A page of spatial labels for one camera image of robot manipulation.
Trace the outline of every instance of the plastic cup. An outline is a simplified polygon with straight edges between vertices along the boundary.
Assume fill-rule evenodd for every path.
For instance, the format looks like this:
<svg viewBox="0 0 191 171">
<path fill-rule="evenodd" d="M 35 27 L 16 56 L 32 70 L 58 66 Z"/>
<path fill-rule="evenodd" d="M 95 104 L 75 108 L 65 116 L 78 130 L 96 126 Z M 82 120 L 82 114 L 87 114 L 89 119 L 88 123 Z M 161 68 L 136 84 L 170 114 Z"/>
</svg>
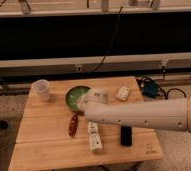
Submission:
<svg viewBox="0 0 191 171">
<path fill-rule="evenodd" d="M 38 80 L 33 83 L 33 90 L 43 101 L 50 99 L 50 83 L 47 80 Z"/>
</svg>

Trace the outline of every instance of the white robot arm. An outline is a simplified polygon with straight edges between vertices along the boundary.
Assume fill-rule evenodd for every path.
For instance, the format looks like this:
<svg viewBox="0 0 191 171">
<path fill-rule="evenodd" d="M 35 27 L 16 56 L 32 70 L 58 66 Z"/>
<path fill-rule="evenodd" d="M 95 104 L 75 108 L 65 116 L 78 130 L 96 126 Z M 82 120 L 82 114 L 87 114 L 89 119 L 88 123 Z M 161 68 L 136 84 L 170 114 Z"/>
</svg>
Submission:
<svg viewBox="0 0 191 171">
<path fill-rule="evenodd" d="M 107 105 L 107 92 L 91 89 L 79 108 L 89 121 L 191 133 L 191 98 Z"/>
</svg>

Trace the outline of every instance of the wooden table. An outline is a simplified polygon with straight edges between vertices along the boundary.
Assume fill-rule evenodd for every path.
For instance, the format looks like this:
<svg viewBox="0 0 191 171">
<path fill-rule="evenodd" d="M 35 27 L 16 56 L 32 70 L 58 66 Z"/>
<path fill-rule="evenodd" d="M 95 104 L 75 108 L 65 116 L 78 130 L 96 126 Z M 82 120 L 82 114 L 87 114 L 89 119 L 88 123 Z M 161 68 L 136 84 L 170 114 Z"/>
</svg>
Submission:
<svg viewBox="0 0 191 171">
<path fill-rule="evenodd" d="M 49 102 L 41 101 L 31 89 L 9 170 L 48 170 L 162 158 L 159 141 L 152 129 L 133 128 L 133 146 L 123 147 L 119 143 L 119 126 L 99 124 L 103 153 L 92 154 L 87 121 L 80 116 L 76 136 L 71 138 L 68 127 L 73 112 L 65 103 L 65 95 L 78 85 L 108 90 L 109 104 L 125 103 L 115 99 L 115 93 L 120 86 L 126 85 L 132 90 L 126 103 L 143 101 L 134 77 L 54 81 Z"/>
</svg>

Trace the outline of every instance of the sausage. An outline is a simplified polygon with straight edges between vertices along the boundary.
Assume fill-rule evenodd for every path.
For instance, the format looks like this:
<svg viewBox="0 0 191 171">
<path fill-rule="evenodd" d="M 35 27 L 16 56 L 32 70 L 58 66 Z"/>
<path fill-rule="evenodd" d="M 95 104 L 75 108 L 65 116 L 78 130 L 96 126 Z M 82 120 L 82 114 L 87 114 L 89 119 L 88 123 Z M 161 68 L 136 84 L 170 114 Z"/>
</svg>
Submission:
<svg viewBox="0 0 191 171">
<path fill-rule="evenodd" d="M 74 116 L 72 116 L 72 118 L 70 120 L 70 124 L 69 124 L 69 135 L 71 137 L 75 136 L 77 127 L 78 127 L 78 116 L 74 115 Z"/>
</svg>

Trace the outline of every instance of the green bowl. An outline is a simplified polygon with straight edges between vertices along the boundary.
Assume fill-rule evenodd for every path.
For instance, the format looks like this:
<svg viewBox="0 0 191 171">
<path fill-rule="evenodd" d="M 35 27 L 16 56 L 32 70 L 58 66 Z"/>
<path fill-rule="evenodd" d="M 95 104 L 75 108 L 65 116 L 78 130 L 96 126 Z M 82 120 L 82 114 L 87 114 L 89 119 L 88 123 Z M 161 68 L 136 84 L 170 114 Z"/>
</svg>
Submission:
<svg viewBox="0 0 191 171">
<path fill-rule="evenodd" d="M 77 86 L 70 89 L 65 97 L 67 106 L 74 112 L 79 112 L 77 107 L 77 100 L 83 94 L 85 94 L 90 88 L 87 86 Z"/>
</svg>

